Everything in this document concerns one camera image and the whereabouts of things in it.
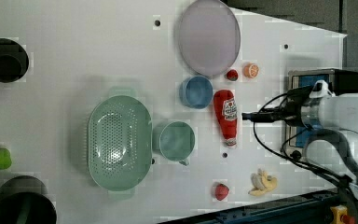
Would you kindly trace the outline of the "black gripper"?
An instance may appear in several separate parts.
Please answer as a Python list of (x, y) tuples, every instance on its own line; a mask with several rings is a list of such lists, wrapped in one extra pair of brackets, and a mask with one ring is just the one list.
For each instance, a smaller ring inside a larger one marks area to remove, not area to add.
[(287, 92), (282, 105), (275, 107), (271, 113), (242, 113), (243, 120), (251, 122), (273, 122), (283, 120), (289, 126), (303, 126), (301, 107), (309, 99), (312, 86), (291, 89)]

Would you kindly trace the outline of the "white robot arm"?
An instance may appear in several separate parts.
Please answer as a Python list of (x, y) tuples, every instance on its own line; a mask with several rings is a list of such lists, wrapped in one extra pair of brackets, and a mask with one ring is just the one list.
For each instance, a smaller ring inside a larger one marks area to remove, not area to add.
[(277, 155), (327, 180), (335, 178), (341, 185), (358, 185), (358, 93), (336, 95), (327, 82), (318, 80), (279, 98), (280, 105), (263, 105), (257, 112), (243, 113), (241, 118), (254, 124), (282, 120), (308, 131), (301, 159), (289, 157), (285, 147)]

